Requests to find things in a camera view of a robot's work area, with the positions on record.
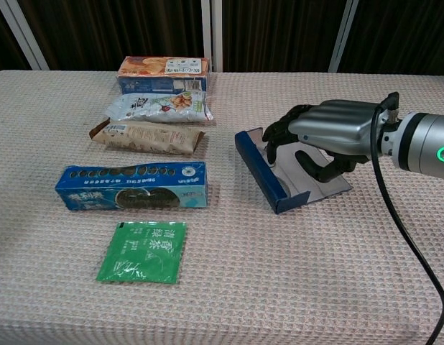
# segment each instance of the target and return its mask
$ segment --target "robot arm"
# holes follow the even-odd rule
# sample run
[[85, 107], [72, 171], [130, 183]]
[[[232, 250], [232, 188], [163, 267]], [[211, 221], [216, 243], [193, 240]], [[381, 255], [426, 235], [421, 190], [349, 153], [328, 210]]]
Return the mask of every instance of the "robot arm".
[[[395, 166], [444, 178], [444, 115], [410, 113], [397, 118], [397, 93], [377, 123], [378, 151], [392, 157]], [[264, 133], [267, 157], [276, 160], [276, 149], [292, 142], [325, 150], [334, 160], [321, 167], [303, 151], [295, 156], [302, 168], [326, 183], [353, 171], [371, 159], [371, 120], [377, 103], [331, 100], [318, 106], [296, 106]]]

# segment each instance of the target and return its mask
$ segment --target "cardboard box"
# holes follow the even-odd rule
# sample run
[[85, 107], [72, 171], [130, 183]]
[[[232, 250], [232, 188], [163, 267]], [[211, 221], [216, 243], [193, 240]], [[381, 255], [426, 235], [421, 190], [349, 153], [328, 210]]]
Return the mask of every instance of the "cardboard box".
[[328, 183], [319, 183], [310, 177], [295, 159], [296, 151], [307, 152], [321, 166], [327, 165], [329, 161], [317, 148], [301, 142], [278, 147], [277, 161], [274, 166], [269, 166], [262, 134], [262, 128], [239, 132], [235, 135], [235, 145], [275, 213], [351, 189], [351, 185], [342, 176]]
[[208, 90], [204, 57], [126, 56], [118, 71], [122, 93], [166, 93]]
[[69, 210], [208, 205], [204, 162], [67, 167], [55, 190]]

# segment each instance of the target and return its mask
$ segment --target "open blue box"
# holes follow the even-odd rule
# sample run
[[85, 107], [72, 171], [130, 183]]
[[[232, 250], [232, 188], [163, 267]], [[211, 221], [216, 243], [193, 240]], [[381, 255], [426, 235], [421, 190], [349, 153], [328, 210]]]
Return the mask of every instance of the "open blue box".
[[328, 183], [310, 177], [295, 159], [296, 151], [307, 152], [319, 165], [327, 165], [329, 161], [317, 148], [300, 142], [278, 147], [277, 161], [269, 166], [262, 134], [262, 128], [239, 132], [235, 135], [235, 145], [276, 214], [351, 189], [341, 176]]

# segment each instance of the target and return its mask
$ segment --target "box lid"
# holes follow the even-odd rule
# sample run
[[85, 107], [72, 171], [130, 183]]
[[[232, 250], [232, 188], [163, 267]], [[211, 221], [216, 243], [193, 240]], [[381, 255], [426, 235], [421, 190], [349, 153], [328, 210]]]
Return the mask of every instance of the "box lid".
[[204, 78], [208, 74], [205, 57], [126, 56], [118, 77]]
[[56, 190], [205, 185], [204, 162], [162, 162], [130, 167], [67, 167]]

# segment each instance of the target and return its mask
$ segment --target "wafer package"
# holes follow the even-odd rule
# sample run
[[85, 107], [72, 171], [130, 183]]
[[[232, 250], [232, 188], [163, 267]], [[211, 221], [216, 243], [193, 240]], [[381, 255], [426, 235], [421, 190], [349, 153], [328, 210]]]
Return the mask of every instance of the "wafer package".
[[191, 155], [204, 132], [194, 128], [140, 121], [102, 122], [90, 131], [94, 142], [142, 152]]

